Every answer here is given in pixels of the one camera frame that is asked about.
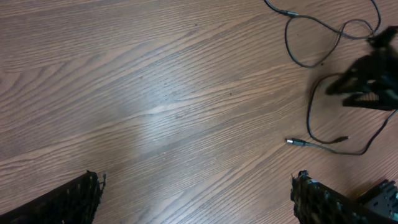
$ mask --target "wire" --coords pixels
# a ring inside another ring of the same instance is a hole
[[[378,22],[377,22],[377,26],[376,26],[375,29],[372,28],[372,25],[371,25],[368,21],[365,21],[365,20],[363,20],[363,19],[352,19],[352,20],[349,20],[349,21],[345,22],[345,23],[343,24],[343,27],[341,28],[341,30],[335,29],[335,28],[329,26],[328,24],[322,22],[321,20],[319,20],[319,19],[317,19],[317,18],[315,18],[315,17],[312,17],[312,16],[304,16],[304,15],[299,15],[299,14],[297,14],[296,12],[280,10],[280,9],[276,8],[275,6],[273,6],[273,5],[269,2],[269,0],[264,0],[264,1],[265,1],[265,3],[267,4],[267,6],[270,7],[272,10],[274,10],[275,12],[278,12],[278,13],[280,13],[280,14],[283,14],[283,15],[285,15],[285,16],[289,16],[289,17],[290,17],[290,19],[287,21],[286,26],[285,26],[285,44],[286,44],[286,49],[287,49],[287,52],[288,52],[289,55],[290,55],[290,58],[291,58],[297,65],[300,65],[301,67],[304,67],[304,68],[315,68],[316,66],[318,66],[319,64],[321,64],[322,62],[324,62],[324,61],[336,50],[338,44],[340,43],[341,37],[346,37],[347,39],[351,39],[351,40],[363,40],[363,39],[367,39],[367,38],[373,36],[373,35],[379,30],[380,25],[381,25],[381,14],[380,14],[380,10],[379,10],[379,8],[378,8],[378,6],[377,6],[377,4],[376,4],[376,2],[375,2],[374,0],[370,0],[370,1],[373,3],[373,6],[374,6],[374,8],[376,9],[376,12],[377,12]],[[313,21],[315,21],[315,22],[317,22],[317,23],[323,25],[323,26],[326,27],[327,29],[330,29],[331,31],[333,31],[333,32],[335,32],[335,33],[338,34],[337,41],[336,41],[336,43],[334,44],[334,46],[332,47],[332,49],[331,49],[321,60],[319,60],[318,62],[316,62],[316,63],[313,64],[313,65],[305,65],[304,63],[299,62],[299,60],[297,60],[297,59],[295,58],[294,54],[292,53],[292,51],[291,51],[291,49],[290,49],[290,47],[289,47],[289,41],[288,41],[288,38],[287,38],[287,31],[288,31],[288,29],[289,29],[289,24],[290,24],[290,22],[292,22],[292,20],[298,19],[298,18],[311,19],[311,20],[313,20]],[[355,22],[355,21],[356,21],[356,22],[363,22],[363,23],[365,23],[365,24],[369,27],[369,30],[371,31],[371,33],[370,33],[369,35],[363,36],[363,37],[355,37],[355,36],[352,36],[352,35],[349,35],[349,34],[345,33],[345,32],[344,32],[344,29],[345,29],[345,27],[347,26],[347,24],[349,24],[350,22]]]
[[[321,146],[318,144],[314,144],[314,143],[309,143],[307,142],[305,146],[312,146],[312,147],[317,147],[319,149],[324,149],[326,151],[329,151],[331,153],[337,154],[337,155],[347,155],[347,156],[362,156],[363,154],[365,154],[368,149],[371,147],[371,144],[373,143],[373,141],[376,139],[376,137],[381,133],[381,131],[387,126],[388,121],[398,112],[398,110],[395,110],[394,112],[392,112],[390,114],[390,116],[388,116],[388,118],[383,122],[383,125],[378,129],[378,131],[376,131],[376,133],[374,133],[374,135],[370,138],[370,140],[368,141],[368,143],[366,144],[365,148],[362,150],[362,152],[357,152],[357,153],[352,153],[352,152],[338,152],[335,150],[332,150],[328,147],[325,146]]]
[[[313,99],[314,99],[315,93],[316,93],[316,91],[317,91],[317,88],[318,88],[319,84],[320,84],[323,80],[325,80],[325,79],[327,79],[327,78],[330,78],[330,77],[335,77],[335,76],[338,76],[338,75],[339,75],[339,74],[327,75],[327,76],[325,76],[325,77],[319,79],[317,82],[315,82],[315,84],[314,84],[314,86],[313,86],[313,88],[312,88],[312,91],[311,91],[310,100],[309,100],[309,102],[308,102],[308,109],[307,109],[307,131],[308,131],[308,134],[310,135],[310,137],[311,137],[312,139],[314,139],[314,140],[316,140],[317,142],[322,143],[322,144],[334,144],[334,143],[342,142],[342,141],[345,141],[345,140],[349,139],[348,136],[342,136],[342,137],[336,138],[336,139],[333,140],[333,141],[322,141],[322,140],[318,139],[317,137],[315,137],[314,134],[313,134],[313,132],[312,132],[312,130],[311,130],[311,110],[312,110],[312,103],[313,103]]]
[[[308,133],[309,133],[309,135],[311,136],[312,139],[314,139],[314,140],[316,140],[317,142],[320,142],[320,143],[322,143],[322,144],[333,144],[333,143],[345,141],[345,140],[348,139],[347,136],[343,136],[343,137],[339,137],[339,138],[337,138],[337,139],[335,139],[335,140],[333,140],[333,141],[322,141],[322,140],[319,140],[318,138],[316,138],[316,137],[313,135],[312,130],[311,130],[311,122],[310,122],[311,108],[312,108],[312,103],[313,103],[313,99],[314,99],[316,90],[317,90],[319,84],[320,84],[323,80],[325,80],[325,79],[327,79],[327,78],[330,78],[330,77],[337,76],[337,75],[338,75],[338,74],[327,75],[327,76],[325,76],[325,77],[319,79],[319,80],[315,83],[315,85],[314,85],[314,87],[313,87],[313,89],[312,89],[312,92],[311,92],[311,95],[310,95],[310,101],[309,101],[309,103],[308,103],[308,110],[307,110],[307,131],[308,131]],[[301,139],[287,140],[287,143],[293,144],[293,145],[295,145],[295,146],[311,146],[311,147],[317,147],[317,148],[324,149],[324,150],[326,150],[326,151],[329,151],[329,152],[334,153],[334,154],[337,154],[337,155],[362,156],[363,154],[365,154],[365,153],[368,151],[368,149],[370,148],[370,146],[371,146],[371,144],[373,143],[373,141],[374,141],[374,140],[376,139],[376,137],[381,133],[381,131],[387,126],[388,121],[389,121],[397,112],[398,112],[398,110],[395,110],[394,112],[392,112],[392,113],[390,114],[390,116],[388,116],[388,118],[383,122],[382,126],[378,129],[378,131],[376,131],[376,133],[374,133],[374,135],[370,138],[370,140],[368,141],[368,143],[366,144],[366,146],[365,146],[365,148],[362,150],[362,152],[357,152],[357,153],[351,153],[351,152],[338,152],[338,151],[335,151],[335,150],[333,150],[333,149],[330,149],[329,147],[325,147],[325,146],[321,146],[321,145],[319,145],[319,144],[314,144],[314,143],[306,142],[306,141],[301,140]]]

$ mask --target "black plastic object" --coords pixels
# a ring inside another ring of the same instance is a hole
[[[94,220],[105,186],[94,172],[0,216],[0,223],[10,224],[89,224]]]
[[[391,26],[369,38],[372,53],[355,61],[326,89],[326,94],[350,94],[343,100],[343,106],[398,109],[398,53],[390,44],[397,29]]]
[[[379,215],[397,220],[398,190],[395,184],[395,181],[384,180],[356,201]]]
[[[381,210],[382,207],[368,206],[369,203],[374,205],[374,199],[384,203],[379,200],[380,194],[389,189],[391,195],[392,191],[396,194],[393,182],[381,183],[378,188],[370,190],[358,199],[365,203],[361,204],[312,179],[304,170],[298,173],[298,177],[292,178],[290,199],[294,201],[294,215],[301,224],[397,224],[398,222],[392,219],[395,210],[391,210],[391,213],[389,208]],[[384,215],[385,212],[390,213],[388,217]]]

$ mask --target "black mechanical part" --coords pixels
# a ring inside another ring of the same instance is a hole
[[[356,202],[379,215],[398,221],[395,215],[398,215],[398,189],[395,184],[395,181],[384,180],[356,199]]]
[[[294,202],[294,215],[301,224],[397,224],[393,219],[396,209],[389,205],[397,202],[392,198],[397,194],[394,184],[384,181],[357,201],[352,201],[312,179],[304,170],[292,178],[290,199]]]
[[[105,175],[99,182],[95,172],[84,175],[0,216],[10,224],[90,224],[101,201]]]
[[[398,109],[398,53],[390,44],[398,27],[368,39],[373,51],[359,58],[327,89],[327,95],[350,94],[343,106]]]

